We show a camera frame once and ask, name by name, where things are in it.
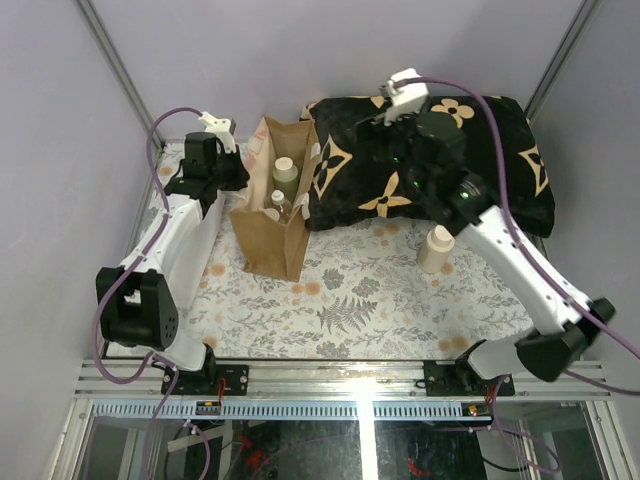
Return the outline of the aluminium frame post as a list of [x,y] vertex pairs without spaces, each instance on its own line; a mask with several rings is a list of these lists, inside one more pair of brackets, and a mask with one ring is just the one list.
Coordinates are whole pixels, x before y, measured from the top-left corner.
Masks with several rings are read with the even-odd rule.
[[96,7],[89,0],[73,0],[72,3],[77,8],[83,19],[91,37],[97,44],[110,71],[114,75],[120,86],[129,106],[136,119],[146,133],[151,129],[154,119],[145,104],[140,92],[133,81],[114,41],[109,34],[105,23],[101,19]]
[[538,116],[547,96],[602,4],[602,0],[583,0],[580,3],[526,106],[525,113],[531,122]]

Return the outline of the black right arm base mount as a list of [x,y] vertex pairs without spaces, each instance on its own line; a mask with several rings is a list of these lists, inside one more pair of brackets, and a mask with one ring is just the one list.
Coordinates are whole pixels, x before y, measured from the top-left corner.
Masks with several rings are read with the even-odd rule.
[[422,382],[430,397],[490,396],[498,385],[498,377],[481,378],[470,366],[468,350],[455,360],[425,360]]

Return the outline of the beige bottle wooden cap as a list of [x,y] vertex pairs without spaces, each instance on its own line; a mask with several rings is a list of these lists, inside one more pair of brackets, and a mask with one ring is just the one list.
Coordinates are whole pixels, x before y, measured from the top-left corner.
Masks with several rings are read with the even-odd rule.
[[455,246],[454,236],[442,225],[436,225],[425,238],[417,257],[419,268],[428,274],[439,272]]

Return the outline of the aluminium frame post left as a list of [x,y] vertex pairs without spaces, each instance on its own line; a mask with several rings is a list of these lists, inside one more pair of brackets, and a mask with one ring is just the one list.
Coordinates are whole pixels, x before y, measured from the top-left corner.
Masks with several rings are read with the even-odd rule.
[[91,37],[97,44],[110,71],[114,75],[120,86],[129,106],[136,119],[146,133],[151,129],[154,119],[145,104],[140,92],[133,81],[114,41],[109,34],[105,23],[101,19],[96,7],[89,0],[73,0],[72,3],[77,8],[83,19]]

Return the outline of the aluminium frame post right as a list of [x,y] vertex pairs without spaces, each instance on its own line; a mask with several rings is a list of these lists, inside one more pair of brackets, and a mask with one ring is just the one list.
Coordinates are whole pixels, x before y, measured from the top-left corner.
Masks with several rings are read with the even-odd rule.
[[583,0],[580,3],[526,106],[525,113],[531,122],[538,116],[547,96],[602,4],[602,0]]

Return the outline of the black floral plush pillow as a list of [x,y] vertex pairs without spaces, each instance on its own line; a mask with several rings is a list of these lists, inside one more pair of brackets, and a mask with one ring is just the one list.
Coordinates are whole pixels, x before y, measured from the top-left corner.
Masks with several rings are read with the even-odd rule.
[[[349,226],[365,219],[427,219],[394,166],[377,164],[356,145],[355,127],[384,116],[389,100],[377,97],[327,98],[306,106],[301,117],[314,122],[321,152],[312,177],[312,231]],[[500,198],[499,179],[506,179],[509,210],[530,235],[550,236],[555,199],[529,121],[512,98],[435,96],[419,113],[447,113],[466,134],[464,163]]]

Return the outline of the floral patterned table mat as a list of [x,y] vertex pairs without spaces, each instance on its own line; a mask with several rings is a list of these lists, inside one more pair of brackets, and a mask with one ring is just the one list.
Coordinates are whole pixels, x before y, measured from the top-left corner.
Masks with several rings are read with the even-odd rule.
[[532,322],[492,268],[457,243],[435,274],[417,264],[430,225],[369,219],[310,235],[298,281],[245,271],[221,222],[180,327],[220,357],[453,358]]

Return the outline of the brown canvas bag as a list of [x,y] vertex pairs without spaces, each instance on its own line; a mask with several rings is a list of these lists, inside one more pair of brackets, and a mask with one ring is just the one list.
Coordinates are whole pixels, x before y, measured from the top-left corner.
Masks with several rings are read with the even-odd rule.
[[[265,116],[247,144],[244,166],[250,179],[230,211],[244,270],[256,275],[297,282],[309,240],[305,222],[310,213],[313,171],[320,155],[314,122],[283,124]],[[296,192],[285,214],[272,202],[275,163],[287,157],[298,170]]]

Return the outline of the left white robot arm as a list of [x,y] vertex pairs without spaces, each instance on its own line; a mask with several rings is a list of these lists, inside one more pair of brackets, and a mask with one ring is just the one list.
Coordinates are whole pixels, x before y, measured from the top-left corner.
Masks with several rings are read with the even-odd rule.
[[218,369],[207,348],[180,324],[191,307],[222,222],[225,195],[249,174],[233,134],[220,126],[189,133],[179,175],[162,187],[162,208],[140,243],[96,278],[104,340],[161,355],[185,371],[197,394],[212,392]]

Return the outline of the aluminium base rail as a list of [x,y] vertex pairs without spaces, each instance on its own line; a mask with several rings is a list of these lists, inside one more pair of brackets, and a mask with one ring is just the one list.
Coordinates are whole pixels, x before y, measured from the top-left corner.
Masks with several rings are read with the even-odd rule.
[[[249,366],[248,399],[353,400],[358,394],[375,400],[408,400],[425,395],[416,387],[424,378],[420,361],[246,360]],[[126,385],[104,379],[91,361],[84,361],[75,398],[158,399],[164,373],[147,368]],[[610,393],[567,375],[553,383],[530,373],[512,376],[513,401],[610,401]]]

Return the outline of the small white bottle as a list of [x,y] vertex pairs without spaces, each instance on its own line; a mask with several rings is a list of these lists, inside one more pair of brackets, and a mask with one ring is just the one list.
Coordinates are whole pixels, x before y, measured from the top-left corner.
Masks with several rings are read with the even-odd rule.
[[263,213],[275,222],[280,221],[280,213],[276,209],[266,208],[263,210]]

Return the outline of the clear amber pump bottle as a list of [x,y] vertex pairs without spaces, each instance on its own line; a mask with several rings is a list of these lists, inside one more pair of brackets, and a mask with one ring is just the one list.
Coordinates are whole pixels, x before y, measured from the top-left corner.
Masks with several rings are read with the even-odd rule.
[[271,194],[270,201],[271,207],[280,213],[279,223],[287,224],[293,209],[291,202],[281,190],[274,190]]

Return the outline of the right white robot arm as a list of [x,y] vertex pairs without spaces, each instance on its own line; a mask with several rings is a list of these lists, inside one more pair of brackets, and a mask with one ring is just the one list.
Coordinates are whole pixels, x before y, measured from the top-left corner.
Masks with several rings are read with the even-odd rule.
[[594,343],[616,309],[567,281],[516,226],[481,176],[464,163],[465,134],[443,113],[382,116],[355,127],[358,146],[399,170],[429,218],[480,255],[511,289],[533,327],[523,337],[483,341],[456,369],[458,387],[478,394],[507,367],[553,382]]

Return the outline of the green bottle beige cap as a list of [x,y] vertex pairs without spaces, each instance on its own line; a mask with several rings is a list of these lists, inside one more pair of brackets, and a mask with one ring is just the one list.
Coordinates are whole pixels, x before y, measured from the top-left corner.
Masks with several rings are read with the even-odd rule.
[[280,190],[286,199],[294,202],[299,185],[299,172],[290,157],[275,160],[272,178],[274,189]]

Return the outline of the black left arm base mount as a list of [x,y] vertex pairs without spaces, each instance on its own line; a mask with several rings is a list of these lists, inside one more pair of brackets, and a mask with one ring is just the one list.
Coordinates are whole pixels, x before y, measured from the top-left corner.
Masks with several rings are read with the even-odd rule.
[[205,352],[204,364],[200,370],[193,372],[179,370],[179,378],[171,394],[245,396],[249,385],[249,366],[220,363],[209,345],[205,346]]

